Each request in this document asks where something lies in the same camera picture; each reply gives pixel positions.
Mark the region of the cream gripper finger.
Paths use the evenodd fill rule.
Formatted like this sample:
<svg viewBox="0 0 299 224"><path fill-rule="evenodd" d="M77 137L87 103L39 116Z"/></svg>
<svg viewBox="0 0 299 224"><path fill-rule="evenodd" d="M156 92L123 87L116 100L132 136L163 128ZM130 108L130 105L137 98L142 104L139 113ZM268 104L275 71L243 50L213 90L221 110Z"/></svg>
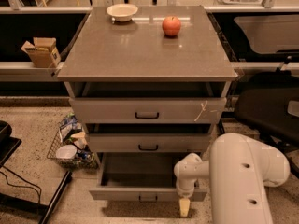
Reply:
<svg viewBox="0 0 299 224"><path fill-rule="evenodd" d="M187 217L190 210L190 200L188 198L179 199L179 212L181 217Z"/></svg>

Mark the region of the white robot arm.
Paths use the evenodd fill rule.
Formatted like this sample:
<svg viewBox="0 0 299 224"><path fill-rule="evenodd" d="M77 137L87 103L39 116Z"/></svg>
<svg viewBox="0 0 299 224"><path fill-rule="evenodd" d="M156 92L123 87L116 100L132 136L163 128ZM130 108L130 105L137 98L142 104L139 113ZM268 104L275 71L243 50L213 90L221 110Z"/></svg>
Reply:
<svg viewBox="0 0 299 224"><path fill-rule="evenodd" d="M291 168L275 147L238 133L219 136L209 159L191 153L177 162L174 174L179 211L186 217L194 184L209 180L213 224L273 224L267 187L284 184Z"/></svg>

